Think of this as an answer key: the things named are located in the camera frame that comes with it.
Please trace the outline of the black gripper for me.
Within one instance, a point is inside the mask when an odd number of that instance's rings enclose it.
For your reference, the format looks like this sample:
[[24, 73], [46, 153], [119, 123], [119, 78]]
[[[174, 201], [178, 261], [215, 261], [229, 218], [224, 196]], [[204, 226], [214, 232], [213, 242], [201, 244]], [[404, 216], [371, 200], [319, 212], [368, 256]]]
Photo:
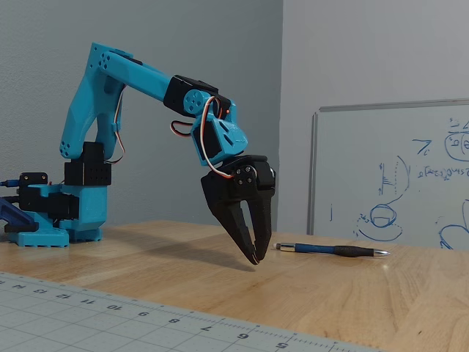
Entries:
[[[211, 171], [201, 179], [207, 205], [246, 259], [256, 265], [257, 260], [264, 259], [272, 235], [271, 200], [276, 173], [263, 155], [226, 159], [219, 171], [229, 177]], [[254, 245], [240, 206], [242, 201], [250, 202]]]

